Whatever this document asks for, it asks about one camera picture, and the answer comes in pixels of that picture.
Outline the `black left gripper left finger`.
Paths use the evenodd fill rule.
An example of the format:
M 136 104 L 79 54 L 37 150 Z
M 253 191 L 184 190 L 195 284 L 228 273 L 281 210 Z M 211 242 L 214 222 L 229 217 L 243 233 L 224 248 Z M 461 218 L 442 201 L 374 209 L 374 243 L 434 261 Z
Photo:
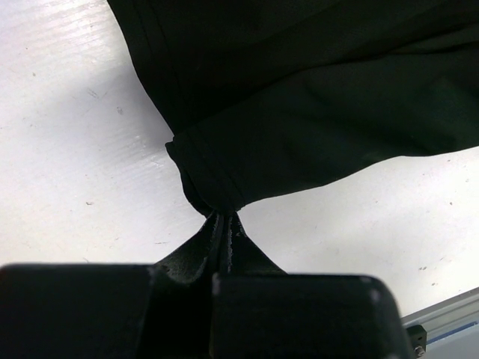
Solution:
M 223 226 L 213 213 L 155 264 L 3 266 L 1 356 L 207 358 Z

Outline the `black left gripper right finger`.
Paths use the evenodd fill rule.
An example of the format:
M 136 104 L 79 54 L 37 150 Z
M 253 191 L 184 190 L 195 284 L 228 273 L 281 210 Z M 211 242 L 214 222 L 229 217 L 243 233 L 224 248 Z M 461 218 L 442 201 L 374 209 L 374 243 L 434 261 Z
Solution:
M 412 358 L 396 301 L 375 277 L 287 274 L 237 215 L 212 279 L 214 358 Z

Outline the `black t shirt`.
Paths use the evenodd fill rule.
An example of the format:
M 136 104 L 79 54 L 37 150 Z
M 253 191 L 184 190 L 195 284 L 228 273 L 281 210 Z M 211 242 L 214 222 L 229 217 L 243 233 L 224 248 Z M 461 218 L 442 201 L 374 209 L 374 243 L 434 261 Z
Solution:
M 201 214 L 478 145 L 476 1 L 111 1 Z

